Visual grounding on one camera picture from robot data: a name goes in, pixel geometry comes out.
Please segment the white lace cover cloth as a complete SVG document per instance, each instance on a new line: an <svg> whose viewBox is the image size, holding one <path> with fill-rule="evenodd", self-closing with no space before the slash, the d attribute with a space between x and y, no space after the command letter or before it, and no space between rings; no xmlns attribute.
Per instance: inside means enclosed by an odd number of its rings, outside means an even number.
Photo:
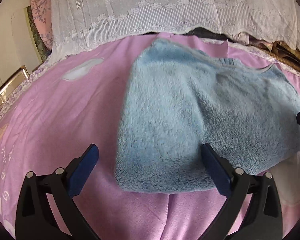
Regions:
<svg viewBox="0 0 300 240"><path fill-rule="evenodd" d="M51 0L51 17L50 63L127 36L184 34L199 27L300 50L296 0Z"/></svg>

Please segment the pink floral pillow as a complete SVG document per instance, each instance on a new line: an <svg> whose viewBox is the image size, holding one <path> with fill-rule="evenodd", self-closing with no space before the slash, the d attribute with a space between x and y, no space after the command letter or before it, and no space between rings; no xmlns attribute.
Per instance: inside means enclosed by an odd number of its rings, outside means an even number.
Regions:
<svg viewBox="0 0 300 240"><path fill-rule="evenodd" d="M51 0L30 0L32 17L48 50L52 50Z"/></svg>

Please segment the dark green patterned cushion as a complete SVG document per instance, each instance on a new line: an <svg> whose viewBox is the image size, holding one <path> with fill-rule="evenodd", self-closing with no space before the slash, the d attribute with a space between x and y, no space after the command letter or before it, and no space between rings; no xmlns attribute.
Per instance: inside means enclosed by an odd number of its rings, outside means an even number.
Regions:
<svg viewBox="0 0 300 240"><path fill-rule="evenodd" d="M34 47L36 52L39 55L39 58L41 59L42 62L46 61L48 56L51 54L51 50L49 50L46 45L44 44L41 36L39 35L39 32L37 30L37 27L34 23L33 16L32 16L32 10L31 7L28 6L26 7L26 16L29 22L29 27L30 27L30 33L31 37L34 40Z"/></svg>

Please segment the pink printed bed sheet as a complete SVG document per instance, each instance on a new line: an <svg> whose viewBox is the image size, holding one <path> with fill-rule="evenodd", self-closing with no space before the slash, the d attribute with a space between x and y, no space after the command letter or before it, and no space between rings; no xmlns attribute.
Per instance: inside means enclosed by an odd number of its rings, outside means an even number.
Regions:
<svg viewBox="0 0 300 240"><path fill-rule="evenodd" d="M113 176L116 130L129 70L155 39L132 36L43 66L0 120L0 226L15 236L25 174L50 174L98 146L99 161L74 198L102 239L197 239L224 203L216 190L122 191Z"/></svg>

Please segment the woven straw mat stack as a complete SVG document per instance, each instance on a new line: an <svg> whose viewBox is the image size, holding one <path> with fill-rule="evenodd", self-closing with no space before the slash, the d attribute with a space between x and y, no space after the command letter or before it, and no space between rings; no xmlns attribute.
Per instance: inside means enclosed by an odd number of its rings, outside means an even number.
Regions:
<svg viewBox="0 0 300 240"><path fill-rule="evenodd" d="M284 41L270 43L265 40L257 40L252 36L249 37L249 45L264 50L280 62L300 72L300 50L298 48L293 50Z"/></svg>

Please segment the blue fleece baby jacket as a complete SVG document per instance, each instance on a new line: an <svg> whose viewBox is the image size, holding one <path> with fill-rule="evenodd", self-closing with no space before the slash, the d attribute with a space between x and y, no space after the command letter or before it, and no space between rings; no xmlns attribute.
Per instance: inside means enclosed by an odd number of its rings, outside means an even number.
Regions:
<svg viewBox="0 0 300 240"><path fill-rule="evenodd" d="M152 193L212 189L200 155L206 143L257 175L300 151L299 112L300 96L277 66L256 69L156 39L130 70L117 184Z"/></svg>

